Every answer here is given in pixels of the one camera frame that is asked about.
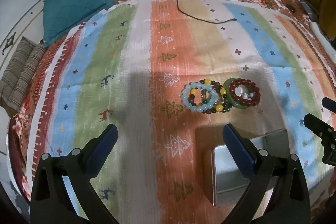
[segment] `striped cushion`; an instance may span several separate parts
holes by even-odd
[[[45,50],[22,37],[0,81],[0,105],[11,117],[19,112],[30,80]]]

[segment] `bed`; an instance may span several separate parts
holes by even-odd
[[[114,1],[47,49],[10,121],[11,165],[27,200],[43,153],[67,155],[109,123],[118,142],[91,184],[120,223],[220,223],[232,206],[204,195],[202,158],[223,144],[227,123],[248,138],[286,128],[314,192],[331,166],[303,117],[336,128],[321,104],[336,100],[335,65],[298,0],[178,0],[194,17],[237,19],[223,24],[182,14],[176,0]],[[186,84],[231,77],[255,82],[260,105],[211,115],[182,105]]]

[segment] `beaded bracelet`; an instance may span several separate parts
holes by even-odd
[[[201,89],[201,103],[194,102],[197,90]],[[230,78],[223,85],[210,79],[192,82],[185,86],[181,95],[182,104],[192,112],[216,113],[228,112],[232,107],[245,109],[260,103],[260,89],[251,80]]]

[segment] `silver screw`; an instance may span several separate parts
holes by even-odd
[[[73,156],[77,156],[80,152],[81,152],[81,150],[79,148],[75,148],[71,151],[71,154]]]
[[[259,154],[266,157],[268,155],[268,152],[265,149],[260,149]]]
[[[298,160],[299,157],[297,155],[295,155],[295,154],[291,154],[291,159],[292,160]]]
[[[44,153],[44,154],[41,156],[41,159],[46,160],[48,157],[49,157],[49,154],[48,154],[48,153]]]

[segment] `green stripe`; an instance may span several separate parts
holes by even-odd
[[[122,128],[125,121],[124,109],[127,103],[127,89],[122,86],[118,78],[108,78],[108,85],[101,86],[102,78],[106,75],[116,75],[117,69],[123,65],[120,59],[121,51],[126,46],[127,34],[130,22],[135,15],[136,6],[121,5],[109,12],[109,18],[103,27],[92,60],[85,70],[84,80],[78,96],[76,109],[76,135],[74,147],[84,147],[91,139],[98,137],[109,123],[117,128]],[[112,110],[107,113],[107,120],[101,121],[106,109]],[[99,175],[90,182],[98,195],[104,195],[100,190],[111,189],[115,195],[108,193],[108,199],[102,199],[107,209],[118,216],[118,189],[117,181],[120,181],[120,147],[117,143],[107,158]]]
[[[318,118],[322,118],[319,108],[316,104],[315,96],[313,90],[310,88],[310,83],[303,73],[300,64],[297,62],[294,55],[288,50],[287,45],[278,35],[272,30],[272,27],[269,25],[268,21],[263,18],[256,9],[254,8],[245,8],[253,19],[258,23],[258,25],[269,35],[269,37],[277,45],[281,55],[287,60],[289,65],[292,67],[293,76],[298,86],[301,100],[304,106],[306,113],[311,113]]]

